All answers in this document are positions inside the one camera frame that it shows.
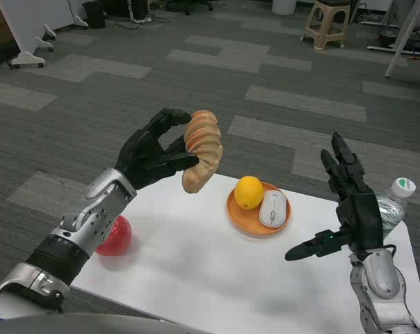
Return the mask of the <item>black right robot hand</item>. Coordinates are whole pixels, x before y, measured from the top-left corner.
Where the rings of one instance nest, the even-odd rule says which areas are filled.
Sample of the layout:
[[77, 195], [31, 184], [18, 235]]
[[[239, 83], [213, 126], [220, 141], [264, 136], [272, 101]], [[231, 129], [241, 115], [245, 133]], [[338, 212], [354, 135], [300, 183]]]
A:
[[287, 261], [313, 255], [323, 257], [340, 251], [344, 245], [354, 253], [383, 247], [378, 201], [364, 181], [365, 172], [359, 157], [336, 132], [331, 144], [334, 155], [323, 149], [321, 161], [329, 175], [331, 192], [339, 197], [336, 213], [341, 227], [337, 232], [318, 232], [313, 239], [291, 248], [284, 256]]

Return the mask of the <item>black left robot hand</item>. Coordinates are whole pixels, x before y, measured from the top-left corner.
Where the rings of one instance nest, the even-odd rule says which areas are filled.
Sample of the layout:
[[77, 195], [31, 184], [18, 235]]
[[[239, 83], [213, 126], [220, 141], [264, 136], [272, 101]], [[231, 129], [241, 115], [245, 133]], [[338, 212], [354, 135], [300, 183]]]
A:
[[115, 169], [120, 171], [140, 190], [159, 180], [188, 170], [199, 163], [199, 158], [186, 151], [184, 137], [180, 136], [168, 148], [162, 148], [159, 138], [171, 127], [186, 125], [191, 115], [179, 109], [160, 110], [142, 129], [131, 135], [119, 153]]

